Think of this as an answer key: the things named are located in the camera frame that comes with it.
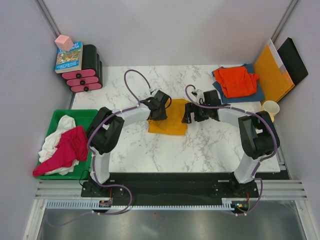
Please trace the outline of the yellow t shirt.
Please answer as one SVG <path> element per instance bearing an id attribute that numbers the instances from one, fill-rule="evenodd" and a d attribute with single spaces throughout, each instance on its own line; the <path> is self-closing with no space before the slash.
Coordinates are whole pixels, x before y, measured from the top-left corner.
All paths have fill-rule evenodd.
<path id="1" fill-rule="evenodd" d="M 166 109 L 167 119 L 148 120 L 148 132 L 153 134 L 164 134 L 170 136 L 184 136 L 187 132 L 187 124 L 182 123 L 185 114 L 185 104 L 189 101 L 173 99 L 171 105 Z"/>

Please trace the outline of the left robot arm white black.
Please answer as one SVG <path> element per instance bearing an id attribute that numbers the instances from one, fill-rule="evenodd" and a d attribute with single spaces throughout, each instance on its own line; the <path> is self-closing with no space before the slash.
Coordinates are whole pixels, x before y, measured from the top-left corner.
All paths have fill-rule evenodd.
<path id="1" fill-rule="evenodd" d="M 107 182 L 110 178 L 111 151 L 119 142 L 124 127 L 146 120 L 166 120 L 166 109 L 172 104 L 172 98 L 158 90 L 154 96 L 139 100 L 137 105 L 112 111 L 102 107 L 87 129 L 87 148 L 91 152 L 91 172 L 88 184 L 99 197 L 110 191 Z"/>

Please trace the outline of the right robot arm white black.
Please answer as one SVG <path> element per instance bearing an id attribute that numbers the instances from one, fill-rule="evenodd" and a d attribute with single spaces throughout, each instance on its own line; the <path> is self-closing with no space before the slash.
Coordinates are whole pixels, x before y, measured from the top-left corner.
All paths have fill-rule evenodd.
<path id="1" fill-rule="evenodd" d="M 222 103 L 216 90 L 191 92 L 197 101 L 185 104 L 182 123 L 203 122 L 213 119 L 239 129 L 243 149 L 242 159 L 229 180 L 229 191 L 242 196 L 255 180 L 261 163 L 273 157 L 280 147 L 280 140 L 269 113 L 265 110 L 249 112 L 228 103 Z"/>

